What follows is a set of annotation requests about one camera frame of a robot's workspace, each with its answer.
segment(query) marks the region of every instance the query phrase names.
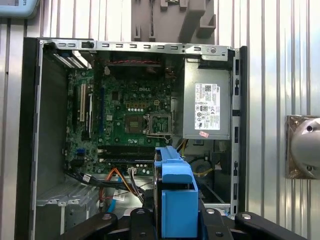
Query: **corrugated metal wall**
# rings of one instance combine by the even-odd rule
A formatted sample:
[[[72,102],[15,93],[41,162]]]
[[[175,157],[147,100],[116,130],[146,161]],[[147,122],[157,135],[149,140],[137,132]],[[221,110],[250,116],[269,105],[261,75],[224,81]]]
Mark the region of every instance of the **corrugated metal wall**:
[[[212,1],[216,44],[249,46],[246,207],[316,240],[320,182],[284,174],[285,116],[320,115],[320,2]],[[13,239],[14,233],[23,37],[129,41],[130,5],[130,0],[42,0],[32,20],[1,19],[1,239]]]

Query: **label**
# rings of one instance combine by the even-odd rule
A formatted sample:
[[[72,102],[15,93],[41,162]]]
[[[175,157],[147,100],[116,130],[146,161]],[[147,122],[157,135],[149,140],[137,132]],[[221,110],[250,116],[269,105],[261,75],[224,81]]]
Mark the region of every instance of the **label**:
[[[90,181],[90,179],[91,179],[90,175],[88,175],[88,174],[83,175],[83,178],[82,178],[83,181],[88,183]]]
[[[209,137],[209,133],[204,132],[204,131],[200,131],[200,132],[199,132],[199,135],[202,136],[202,137],[204,137],[204,138],[206,138],[206,139]]]
[[[124,191],[124,190],[116,189],[116,190],[114,190],[113,199],[123,202],[125,200],[125,193],[126,193],[126,191]]]
[[[195,85],[195,130],[220,130],[220,87],[217,84]]]

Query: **dell logo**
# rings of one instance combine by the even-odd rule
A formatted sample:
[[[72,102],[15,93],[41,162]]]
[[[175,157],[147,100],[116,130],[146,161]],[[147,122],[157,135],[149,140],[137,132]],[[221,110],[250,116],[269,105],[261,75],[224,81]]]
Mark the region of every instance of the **dell logo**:
[[[150,87],[139,87],[139,91],[150,92]]]

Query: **pink sticker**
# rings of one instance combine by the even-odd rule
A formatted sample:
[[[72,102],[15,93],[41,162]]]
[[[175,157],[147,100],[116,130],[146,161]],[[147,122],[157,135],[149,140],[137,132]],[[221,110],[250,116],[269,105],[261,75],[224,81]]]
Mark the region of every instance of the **pink sticker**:
[[[200,132],[199,132],[199,135],[202,136],[202,137],[204,137],[204,138],[206,138],[206,139],[209,137],[209,133],[206,133],[206,132],[204,132],[204,131],[200,131]]]

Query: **motherboard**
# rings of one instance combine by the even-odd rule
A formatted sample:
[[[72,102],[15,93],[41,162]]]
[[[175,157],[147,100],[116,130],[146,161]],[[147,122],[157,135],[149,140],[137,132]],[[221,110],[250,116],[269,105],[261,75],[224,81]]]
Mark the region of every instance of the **motherboard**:
[[[152,175],[155,147],[171,144],[171,80],[117,77],[93,69],[68,75],[66,146],[71,168],[107,174],[113,167]]]

